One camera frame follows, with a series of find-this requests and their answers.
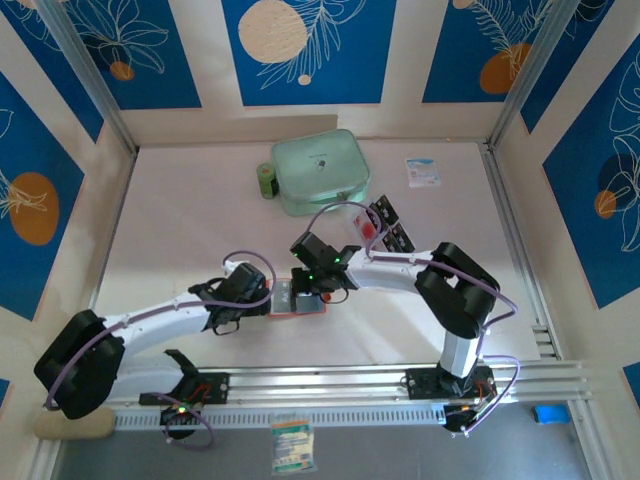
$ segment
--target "black clamp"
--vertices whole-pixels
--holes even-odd
[[[454,377],[440,367],[409,368],[405,372],[407,393],[410,400],[443,400],[453,398],[474,399],[479,395],[478,383],[487,383],[493,373],[490,367],[478,366],[465,377],[465,385],[459,386]]]
[[[230,378],[228,373],[202,373],[179,350],[166,350],[165,353],[176,361],[184,375],[178,385],[167,395],[190,405],[224,405],[227,403]],[[141,394],[139,403],[140,405],[171,404],[171,402],[150,393]]]
[[[188,292],[197,295],[204,302],[255,303],[265,298],[269,289],[260,270],[250,263],[241,263],[228,278],[213,278],[206,283],[193,285]],[[210,328],[216,335],[228,335],[240,329],[242,317],[256,317],[269,313],[271,302],[267,301],[258,307],[247,309],[217,305],[207,305],[205,308],[210,315],[204,330]],[[218,328],[229,322],[236,323],[235,330],[220,333]]]
[[[496,279],[453,243],[443,242],[431,253],[434,261],[500,290]],[[462,278],[452,286],[447,282],[452,276],[448,271],[429,266],[418,273],[415,287],[445,330],[460,338],[478,338],[496,297]]]
[[[340,289],[355,290],[346,272],[349,260],[360,249],[356,245],[347,245],[338,252],[313,233],[303,233],[289,249],[306,267],[291,270],[294,296],[321,295]]]

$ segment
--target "metal frame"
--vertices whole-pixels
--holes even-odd
[[[516,115],[520,113],[553,50],[560,41],[565,28],[567,28],[569,21],[575,15],[581,0],[547,1],[553,1],[554,4],[536,36],[531,46],[531,51],[513,82],[511,90],[507,94],[504,107],[489,135],[488,143],[492,147],[496,147],[500,143]]]
[[[125,151],[136,155],[136,144],[120,108],[64,8],[57,0],[33,0],[33,3],[102,118],[111,125]]]
[[[495,155],[496,146],[500,144],[507,128],[522,108],[579,2],[580,0],[566,0],[555,3],[534,42],[529,58],[505,100],[503,111],[490,137],[484,146],[481,145],[481,154],[494,200],[500,211],[512,259],[521,270],[522,279],[536,312],[537,325],[532,328],[543,356],[540,361],[523,364],[520,380],[513,393],[507,397],[507,401],[568,402],[591,474],[594,478],[606,480],[619,477],[614,475],[614,468],[607,460],[606,447],[598,439],[600,422],[597,412],[590,404],[592,394],[589,386],[589,371],[584,369],[580,362],[562,360],[563,349],[558,342],[541,286],[528,260],[516,214],[511,207],[507,187],[500,172],[499,159]],[[135,155],[135,143],[120,115],[117,103],[63,8],[56,0],[34,0],[34,3],[98,110],[110,123],[124,148]],[[108,253],[110,253],[130,179],[131,175],[123,191],[110,236]],[[102,283],[108,253],[105,256],[98,285],[92,295],[92,302],[97,298]],[[354,422],[366,424],[371,421],[372,414],[374,417],[391,414],[391,417],[383,417],[384,424],[441,423],[438,412],[442,404],[410,401],[403,385],[403,376],[407,368],[431,366],[433,365],[204,369],[231,374],[229,403],[225,406],[207,407],[205,413],[214,424],[222,428],[264,426],[267,419],[265,415],[283,410],[304,411],[312,416],[320,415],[317,417],[320,423],[329,418],[322,415],[330,415],[332,412],[345,415],[359,412],[355,417],[330,417],[329,423],[332,425],[354,424]],[[491,366],[494,368],[496,386],[501,391],[513,375],[513,367],[504,364]],[[157,419],[157,408],[140,407],[134,404],[135,401],[136,399],[131,399],[129,402],[108,405],[116,411],[117,429],[160,428],[154,420],[149,420]],[[416,413],[417,407],[421,411],[435,413],[432,416],[420,416]],[[374,411],[363,410],[363,408],[373,408]],[[59,448],[60,442],[38,442],[34,464],[24,478],[49,478],[54,469]]]

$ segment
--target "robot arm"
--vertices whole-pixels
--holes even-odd
[[[446,330],[438,363],[441,387],[457,397],[473,387],[478,343],[496,297],[468,278],[495,290],[500,286],[456,245],[442,243],[433,252],[418,254],[376,254],[372,260],[360,247],[347,246],[338,252],[313,233],[305,232],[291,252],[306,267],[292,270],[296,295],[362,288],[387,288],[420,295]],[[461,277],[456,277],[454,284],[454,274],[434,264],[444,264]]]
[[[478,371],[488,370],[476,368],[478,341],[495,297],[474,282],[494,289],[498,284],[459,248],[443,243],[433,252],[378,254],[371,260],[360,247],[337,252],[307,232],[291,251],[306,267],[292,271],[295,295],[374,287],[420,295],[447,333],[435,372],[407,372],[410,398],[475,395]],[[150,309],[104,318],[91,310],[76,314],[36,364],[36,376],[70,419],[87,415],[109,398],[142,394],[142,404],[168,403],[144,395],[152,391],[169,392],[193,404],[224,403],[228,375],[209,378],[175,350],[151,359],[136,354],[180,335],[217,332],[241,317],[266,314],[270,305],[264,275],[249,263],[234,267],[228,278],[194,285]],[[458,272],[455,283],[450,272]],[[240,308],[241,304],[255,308]]]
[[[180,352],[168,350],[166,356],[151,359],[134,356],[181,335],[209,329],[224,335],[218,332],[220,326],[235,322],[237,330],[241,317],[266,314],[270,302],[264,301],[269,294],[264,275],[249,263],[233,268],[227,278],[194,285],[152,308],[104,318],[92,310],[77,313],[38,360],[35,375],[55,391],[56,403],[70,419],[87,415],[108,398],[151,391],[172,392],[177,398],[191,395],[208,379]],[[243,309],[207,302],[263,303]],[[95,345],[71,362],[90,341]],[[53,388],[61,375],[59,387]]]

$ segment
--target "cable connector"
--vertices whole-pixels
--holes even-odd
[[[120,322],[122,322],[122,328],[127,328],[129,326],[129,324],[131,323],[131,315],[129,315],[128,313],[125,313],[122,316],[122,320],[120,320]]]
[[[224,262],[224,265],[222,265],[222,269],[224,270],[224,274],[225,275],[231,275],[233,273],[233,271],[238,268],[242,263],[245,262],[232,262],[231,260],[227,260],[226,262]]]

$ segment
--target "leaf pattern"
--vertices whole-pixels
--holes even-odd
[[[31,36],[59,51],[36,10],[17,0],[2,1]],[[169,38],[169,30],[138,20],[140,7],[137,0],[68,0],[61,5],[80,37],[85,39],[87,48],[98,50],[98,58],[102,58],[106,65],[121,61],[164,73],[164,61],[151,47],[164,44]]]
[[[358,0],[353,12],[345,15],[345,5],[353,0],[295,0],[291,5],[302,18],[307,29],[307,43],[291,60],[281,63],[263,64],[259,77],[265,77],[261,90],[281,79],[293,82],[301,75],[313,77],[322,68],[323,62],[331,60],[335,49],[340,51],[341,40],[338,26],[355,17],[364,8],[366,0]]]
[[[640,248],[640,52],[622,77],[618,95],[611,109],[609,130],[616,134],[613,148],[618,156],[618,172],[605,190],[615,201],[633,199],[616,208],[614,202],[607,213],[622,212],[622,252],[635,252]]]
[[[12,118],[13,111],[0,108],[0,139],[5,136],[9,127],[11,127]],[[4,218],[11,209],[16,212],[19,211],[21,205],[46,212],[47,207],[41,205],[46,197],[46,193],[29,195],[14,187],[0,170],[0,219]]]
[[[521,23],[511,7],[511,1],[476,0],[469,8],[476,14],[480,32],[491,39],[497,51],[508,51],[517,43]]]

